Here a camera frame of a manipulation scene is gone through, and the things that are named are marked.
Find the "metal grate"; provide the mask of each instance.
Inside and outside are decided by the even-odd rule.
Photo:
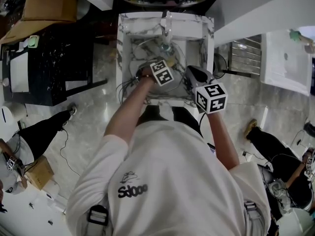
[[[246,77],[260,75],[261,35],[239,39],[230,43],[226,73]]]

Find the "marble sink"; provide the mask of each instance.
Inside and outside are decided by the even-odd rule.
[[[156,85],[145,104],[192,106],[195,104],[186,87],[187,65],[201,66],[212,72],[214,54],[214,22],[212,18],[192,14],[172,14],[172,53],[168,65],[175,80],[167,85]],[[116,84],[127,84],[138,67],[160,55],[162,29],[161,12],[136,12],[119,15],[117,33]],[[134,81],[126,89],[117,90],[117,101],[124,100],[136,86]]]

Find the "marble floor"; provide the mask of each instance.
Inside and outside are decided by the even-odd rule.
[[[97,88],[73,95],[66,102],[55,107],[27,105],[28,117],[23,119],[26,126],[35,124],[66,109],[74,102],[78,112],[69,121],[65,129],[68,132],[66,147],[62,155],[67,158],[70,167],[81,174],[93,156],[103,136],[106,125],[119,107],[116,102],[115,79],[115,49],[116,43],[94,45],[94,81],[108,79],[108,83]],[[252,118],[261,118],[268,108],[264,131],[272,133],[285,144],[290,146],[293,140],[303,138],[303,145],[315,145],[315,140],[303,132],[299,132],[308,118],[315,120],[315,97],[306,97],[285,89],[260,83],[259,80],[226,74],[220,79],[228,91],[228,104],[222,113],[229,134],[237,148],[241,162],[245,162],[243,151],[261,155],[243,138],[247,123]],[[68,83],[67,87],[82,85],[85,82]],[[162,107],[161,115],[170,117],[170,109]],[[210,126],[203,119],[201,131],[204,138],[213,143]],[[79,176],[68,166],[60,156],[60,149],[65,145],[67,134],[58,132],[45,152],[55,173],[54,180],[61,187],[60,195],[69,197]],[[293,143],[292,149],[301,156],[304,148]]]

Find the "white t-shirt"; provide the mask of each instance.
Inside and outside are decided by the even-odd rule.
[[[270,226],[257,165],[228,171],[202,137],[180,122],[144,123],[129,147],[116,136],[104,137],[68,201],[74,236],[85,235],[85,213],[104,198],[116,236],[250,235],[244,200],[256,203],[262,235]]]
[[[32,151],[26,141],[15,134],[8,142],[8,146],[11,148],[15,156],[23,162],[24,165],[30,164],[34,161]],[[8,193],[18,194],[25,189],[20,182],[17,182],[19,174],[16,171],[8,171],[6,159],[4,154],[0,154],[0,180],[3,183],[3,191]]]

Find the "cardboard box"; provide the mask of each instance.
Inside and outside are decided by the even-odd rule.
[[[41,190],[54,175],[47,158],[43,155],[37,162],[29,165],[26,171],[26,176],[29,178],[30,183],[39,190]]]
[[[0,44],[26,38],[52,24],[76,21],[77,0],[26,0],[22,18]]]

